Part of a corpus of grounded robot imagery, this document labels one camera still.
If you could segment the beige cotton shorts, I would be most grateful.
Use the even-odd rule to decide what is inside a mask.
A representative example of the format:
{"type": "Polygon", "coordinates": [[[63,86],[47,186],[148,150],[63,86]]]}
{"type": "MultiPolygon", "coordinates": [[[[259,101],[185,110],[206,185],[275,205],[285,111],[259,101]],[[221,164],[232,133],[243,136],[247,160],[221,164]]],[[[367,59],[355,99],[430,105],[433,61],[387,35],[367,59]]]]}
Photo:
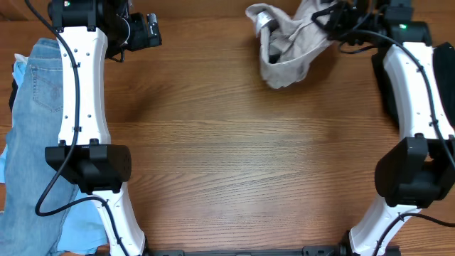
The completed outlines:
{"type": "Polygon", "coordinates": [[[311,62],[332,44],[311,17],[334,5],[335,1],[303,0],[294,16],[266,3],[246,8],[260,41],[260,74],[268,86],[287,87],[307,76],[311,62]]]}

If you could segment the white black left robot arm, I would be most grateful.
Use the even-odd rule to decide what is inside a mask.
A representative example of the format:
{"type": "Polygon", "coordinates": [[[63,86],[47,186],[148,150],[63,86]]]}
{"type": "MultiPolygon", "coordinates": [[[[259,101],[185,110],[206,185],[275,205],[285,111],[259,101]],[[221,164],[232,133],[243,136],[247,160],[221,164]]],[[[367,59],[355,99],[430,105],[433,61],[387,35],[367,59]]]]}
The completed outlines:
{"type": "Polygon", "coordinates": [[[161,45],[155,14],[131,13],[130,1],[52,1],[48,13],[63,68],[63,118],[58,145],[45,160],[85,194],[102,219],[110,255],[150,255],[127,182],[132,158],[111,142],[105,114],[104,66],[125,51],[161,45]]]}

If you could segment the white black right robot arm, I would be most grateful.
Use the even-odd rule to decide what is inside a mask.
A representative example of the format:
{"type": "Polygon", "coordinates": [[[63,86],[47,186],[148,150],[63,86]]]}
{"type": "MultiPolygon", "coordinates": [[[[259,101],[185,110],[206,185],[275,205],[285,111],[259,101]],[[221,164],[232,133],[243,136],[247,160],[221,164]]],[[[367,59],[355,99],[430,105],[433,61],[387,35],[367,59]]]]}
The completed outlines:
{"type": "Polygon", "coordinates": [[[412,15],[409,1],[328,1],[311,17],[329,40],[354,53],[376,50],[375,77],[400,131],[376,165],[373,204],[333,255],[398,255],[390,241],[400,228],[454,185],[454,128],[434,76],[432,37],[412,15]]]}

